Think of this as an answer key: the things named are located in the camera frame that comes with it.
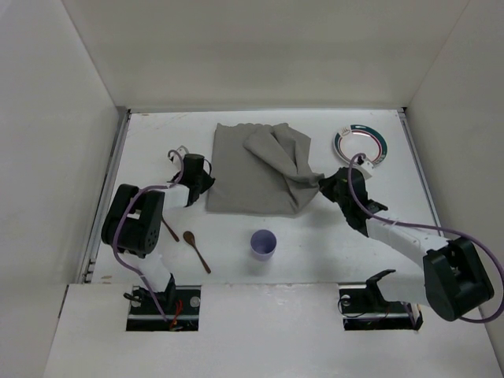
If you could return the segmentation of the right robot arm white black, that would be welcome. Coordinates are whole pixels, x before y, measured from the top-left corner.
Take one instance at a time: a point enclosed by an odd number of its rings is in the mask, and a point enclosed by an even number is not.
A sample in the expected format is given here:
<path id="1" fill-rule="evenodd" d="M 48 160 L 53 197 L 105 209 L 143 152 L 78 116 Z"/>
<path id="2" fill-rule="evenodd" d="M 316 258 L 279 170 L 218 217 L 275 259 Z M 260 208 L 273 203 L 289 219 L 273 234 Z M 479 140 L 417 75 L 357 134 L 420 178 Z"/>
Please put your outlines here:
<path id="1" fill-rule="evenodd" d="M 455 321 L 493 299 L 495 290 L 478 254 L 482 242 L 458 231 L 452 232 L 454 239 L 447 239 L 437 235 L 435 226 L 401 222 L 385 205 L 369 198 L 365 177 L 357 169 L 341 168 L 318 185 L 325 198 L 338 204 L 352 229 L 421 268 L 419 280 L 393 280 L 392 269 L 368 279 L 380 301 L 429 306 L 445 321 Z"/>

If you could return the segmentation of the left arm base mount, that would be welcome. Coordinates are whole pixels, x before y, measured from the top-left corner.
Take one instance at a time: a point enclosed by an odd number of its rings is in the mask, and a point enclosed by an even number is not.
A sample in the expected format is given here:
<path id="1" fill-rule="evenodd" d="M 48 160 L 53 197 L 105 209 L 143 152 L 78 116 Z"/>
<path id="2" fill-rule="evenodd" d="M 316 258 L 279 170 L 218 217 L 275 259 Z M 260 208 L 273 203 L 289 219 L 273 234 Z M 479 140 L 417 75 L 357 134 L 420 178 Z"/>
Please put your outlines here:
<path id="1" fill-rule="evenodd" d="M 199 326 L 201 286 L 177 286 L 171 303 L 159 300 L 165 314 L 163 320 L 154 300 L 143 287 L 123 293 L 129 301 L 126 330 L 128 332 L 196 332 Z"/>

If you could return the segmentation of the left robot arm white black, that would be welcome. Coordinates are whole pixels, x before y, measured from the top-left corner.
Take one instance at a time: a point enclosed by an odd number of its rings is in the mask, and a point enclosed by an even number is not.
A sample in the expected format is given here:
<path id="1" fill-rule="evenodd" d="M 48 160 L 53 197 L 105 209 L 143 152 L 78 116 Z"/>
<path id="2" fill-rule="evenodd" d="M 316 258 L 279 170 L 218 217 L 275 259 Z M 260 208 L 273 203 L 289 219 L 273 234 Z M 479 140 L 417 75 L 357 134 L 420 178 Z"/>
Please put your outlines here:
<path id="1" fill-rule="evenodd" d="M 201 154 L 170 150 L 178 172 L 167 183 L 140 188 L 123 183 L 116 191 L 101 230 L 116 261 L 141 280 L 140 289 L 128 297 L 154 305 L 162 317 L 175 301 L 173 274 L 156 251 L 163 213 L 192 206 L 214 184 L 212 166 Z"/>

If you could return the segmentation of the grey cloth napkin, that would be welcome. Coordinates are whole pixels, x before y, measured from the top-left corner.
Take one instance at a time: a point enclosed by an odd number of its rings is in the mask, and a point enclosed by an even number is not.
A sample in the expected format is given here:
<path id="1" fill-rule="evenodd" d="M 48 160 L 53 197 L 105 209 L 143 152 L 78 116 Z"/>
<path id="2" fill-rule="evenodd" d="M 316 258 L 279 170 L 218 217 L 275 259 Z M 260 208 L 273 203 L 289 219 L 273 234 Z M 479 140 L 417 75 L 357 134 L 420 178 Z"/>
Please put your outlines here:
<path id="1" fill-rule="evenodd" d="M 218 124 L 211 164 L 213 213 L 295 216 L 317 195 L 324 174 L 309 165 L 311 138 L 287 123 Z"/>

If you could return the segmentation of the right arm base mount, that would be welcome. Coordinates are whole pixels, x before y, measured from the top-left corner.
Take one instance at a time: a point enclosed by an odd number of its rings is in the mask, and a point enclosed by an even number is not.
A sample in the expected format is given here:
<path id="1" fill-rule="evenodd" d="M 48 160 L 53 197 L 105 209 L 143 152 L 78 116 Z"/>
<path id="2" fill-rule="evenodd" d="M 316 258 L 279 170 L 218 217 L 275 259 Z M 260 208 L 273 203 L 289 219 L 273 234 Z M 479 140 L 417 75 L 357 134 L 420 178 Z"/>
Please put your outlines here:
<path id="1" fill-rule="evenodd" d="M 345 331 L 414 331 L 424 319 L 419 305 L 387 302 L 364 284 L 339 286 L 337 302 Z"/>

